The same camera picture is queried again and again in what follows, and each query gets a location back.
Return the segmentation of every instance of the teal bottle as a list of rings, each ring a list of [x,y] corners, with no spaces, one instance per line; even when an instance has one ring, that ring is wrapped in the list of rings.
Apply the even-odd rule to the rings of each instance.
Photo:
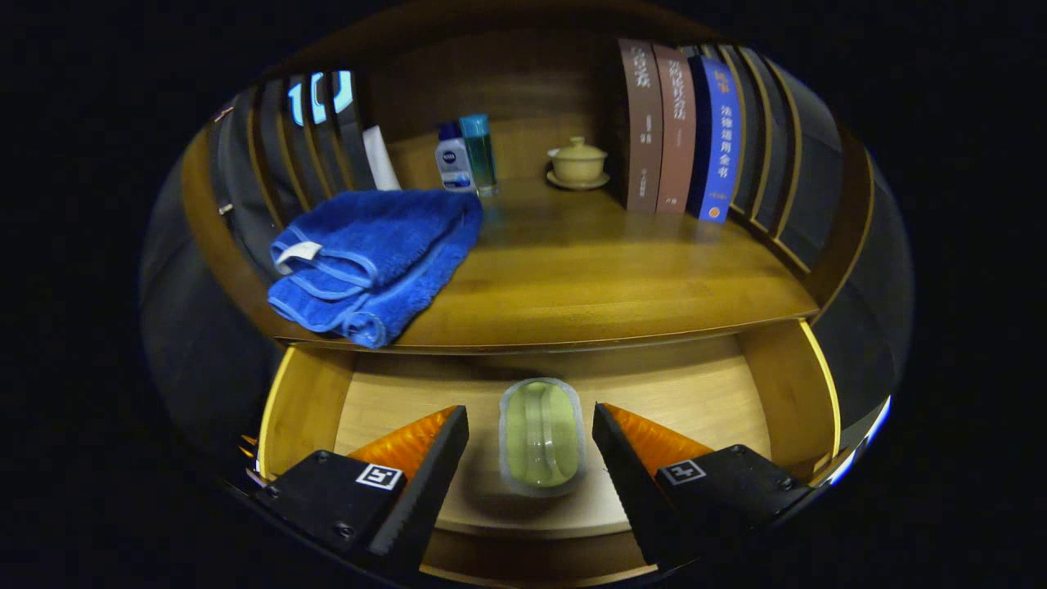
[[[491,149],[491,131],[486,114],[470,114],[459,119],[465,146],[469,152],[472,180],[480,196],[498,192],[498,182],[494,178],[494,152]]]

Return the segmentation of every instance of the brown book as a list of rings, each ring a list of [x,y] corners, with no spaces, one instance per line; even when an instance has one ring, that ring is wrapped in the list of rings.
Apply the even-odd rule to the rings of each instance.
[[[628,210],[656,207],[662,175],[662,88],[650,43],[619,39],[629,103]]]
[[[697,134],[694,82],[683,52],[654,45],[654,58],[662,81],[662,118],[665,120],[656,210],[683,212],[691,189]]]

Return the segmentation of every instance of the screw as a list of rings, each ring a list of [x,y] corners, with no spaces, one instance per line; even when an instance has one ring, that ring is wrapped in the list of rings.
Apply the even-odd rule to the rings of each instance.
[[[337,522],[334,524],[334,530],[338,533],[338,536],[340,536],[342,540],[349,540],[356,536],[356,530],[343,522]]]

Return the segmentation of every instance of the plastic packaging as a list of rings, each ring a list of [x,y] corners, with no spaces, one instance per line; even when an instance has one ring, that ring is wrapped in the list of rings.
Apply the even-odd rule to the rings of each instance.
[[[528,379],[502,395],[498,472],[513,493],[566,495],[585,475],[585,434],[578,393],[556,379]]]
[[[371,174],[375,177],[375,186],[378,189],[400,189],[400,180],[396,177],[389,154],[385,150],[382,130],[372,127],[364,131],[363,148],[367,152],[367,162],[371,164]]]

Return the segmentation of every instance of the wooden shelf surface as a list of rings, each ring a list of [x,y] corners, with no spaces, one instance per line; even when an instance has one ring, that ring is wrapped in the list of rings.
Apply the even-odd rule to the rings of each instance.
[[[476,354],[684,340],[818,312],[747,229],[626,211],[603,189],[502,182],[476,246],[384,352]],[[288,339],[352,347],[303,331]]]
[[[563,380],[581,402],[587,473],[564,497],[518,497],[498,475],[498,403],[509,386],[533,377]],[[405,424],[465,405],[469,443],[438,528],[534,540],[620,533],[629,523],[591,435],[598,402],[713,449],[744,444],[772,458],[761,398],[735,337],[565,355],[358,355],[334,451],[349,454]]]

